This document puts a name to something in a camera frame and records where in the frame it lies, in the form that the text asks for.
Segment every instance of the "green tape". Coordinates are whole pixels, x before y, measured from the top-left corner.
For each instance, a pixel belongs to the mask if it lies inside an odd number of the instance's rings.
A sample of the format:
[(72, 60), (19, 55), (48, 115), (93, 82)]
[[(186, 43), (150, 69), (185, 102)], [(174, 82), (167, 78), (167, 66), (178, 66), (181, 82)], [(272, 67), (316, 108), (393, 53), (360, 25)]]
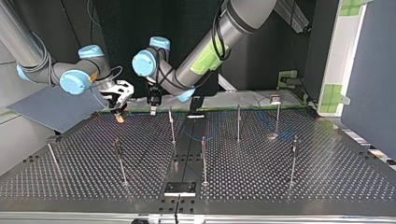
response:
[(338, 105), (341, 103), (342, 85), (326, 84), (321, 98), (321, 113), (336, 113)]
[[(218, 47), (219, 53), (222, 54), (221, 44), (219, 38), (216, 37), (216, 46)], [(212, 41), (206, 45), (204, 50), (195, 60), (194, 64), (191, 66), (190, 70), (197, 75), (204, 75), (208, 70), (214, 71), (222, 64), (222, 60), (219, 59), (216, 54), (215, 48), (213, 47)]]
[(343, 0), (340, 16), (358, 16), (361, 11), (362, 0)]

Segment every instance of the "black cable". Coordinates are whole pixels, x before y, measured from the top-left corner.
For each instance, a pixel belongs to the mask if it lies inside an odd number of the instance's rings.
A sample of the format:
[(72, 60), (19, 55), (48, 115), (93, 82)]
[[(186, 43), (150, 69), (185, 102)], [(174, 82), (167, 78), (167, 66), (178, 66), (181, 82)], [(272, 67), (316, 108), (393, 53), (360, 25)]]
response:
[[(94, 9), (95, 9), (95, 4), (92, 4), (92, 9), (90, 10), (91, 14), (93, 14)], [(90, 40), (91, 40), (91, 44), (93, 44), (93, 20), (90, 20)]]
[[(216, 12), (215, 19), (213, 20), (212, 24), (212, 44), (213, 48), (215, 49), (215, 52), (217, 56), (219, 57), (220, 60), (225, 61), (230, 57), (231, 51), (229, 50), (227, 55), (225, 54), (225, 45), (224, 45), (224, 39), (222, 37), (221, 31), (220, 31), (220, 25), (219, 25), (219, 19), (221, 17), (221, 7), (224, 3), (224, 0), (221, 0), (221, 3), (219, 5), (219, 8)], [(216, 41), (216, 35), (219, 38), (220, 46), (221, 46), (221, 54), (218, 49), (218, 43)]]
[[(292, 29), (292, 25), (293, 25), (293, 16), (294, 16), (295, 8), (296, 8), (296, 0), (293, 0), (293, 5), (291, 7), (291, 15), (290, 15), (290, 27), (291, 27), (291, 29)], [(291, 35), (290, 35), (290, 47), (291, 47), (291, 57), (293, 59), (294, 66), (295, 66), (295, 68), (297, 70), (297, 73), (299, 73), (298, 65), (297, 65), (297, 62), (296, 62), (296, 59), (295, 59), (295, 56), (294, 56), (294, 46), (293, 46), (293, 40), (292, 40), (292, 36)], [(309, 94), (308, 90), (306, 89), (305, 84), (303, 82), (303, 79), (301, 77), (299, 77), (299, 79), (300, 79), (301, 85), (303, 86), (303, 89), (304, 89), (305, 93), (308, 95), (307, 101), (310, 98), (311, 101), (312, 101), (312, 104), (314, 104), (314, 106), (316, 108), (318, 108), (318, 105), (315, 103), (314, 98), (312, 98), (312, 96)]]
[(66, 16), (67, 21), (69, 22), (70, 28), (71, 28), (72, 31), (73, 31), (73, 34), (74, 34), (74, 36), (75, 36), (75, 38), (76, 38), (78, 47), (81, 49), (81, 48), (82, 48), (81, 43), (79, 42), (78, 36), (77, 36), (77, 33), (76, 33), (76, 30), (74, 29), (74, 26), (73, 26), (72, 22), (70, 21), (69, 14), (67, 13), (66, 7), (64, 6), (64, 1), (63, 1), (63, 0), (60, 0), (60, 2), (61, 2), (62, 7), (64, 8), (64, 15)]

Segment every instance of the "metal plate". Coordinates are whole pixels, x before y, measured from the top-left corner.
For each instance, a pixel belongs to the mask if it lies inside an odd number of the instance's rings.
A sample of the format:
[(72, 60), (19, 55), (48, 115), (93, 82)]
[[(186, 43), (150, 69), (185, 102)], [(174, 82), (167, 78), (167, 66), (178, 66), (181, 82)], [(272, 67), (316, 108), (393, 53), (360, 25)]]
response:
[[(396, 216), (396, 173), (314, 111), (281, 110), (277, 138), (275, 111), (242, 111), (239, 144), (236, 111), (208, 112), (186, 129), (185, 115), (174, 117), (185, 158), (199, 155), (200, 139), (207, 139), (208, 186), (199, 182), (197, 161), (175, 166), (167, 114), (132, 115), (122, 124), (100, 115), (54, 147), (59, 167), (43, 150), (2, 176), (0, 211)], [(296, 133), (301, 150), (291, 186)], [(111, 146), (116, 136), (128, 187)], [(163, 197), (166, 183), (179, 179), (197, 181), (195, 198)]]
[[(183, 118), (182, 114), (174, 114), (176, 133), (180, 132)], [(129, 186), (122, 185), (120, 164), (112, 146), (116, 137), (124, 150), (123, 164)], [(32, 161), (26, 161), (27, 167), (22, 172), (0, 187), (0, 199), (32, 199), (40, 204), (53, 200), (121, 204), (132, 200), (155, 201), (163, 191), (163, 180), (174, 152), (167, 113), (156, 117), (131, 115), (122, 124), (111, 114), (100, 115), (53, 148), (59, 166), (49, 153), (33, 156)]]
[[(208, 206), (201, 213), (396, 215), (389, 210), (396, 206), (395, 173), (313, 111), (282, 110), (277, 138), (275, 110), (243, 111), (239, 144), (235, 111), (207, 117), (209, 186), (201, 199)], [(296, 133), (301, 149), (291, 185)]]

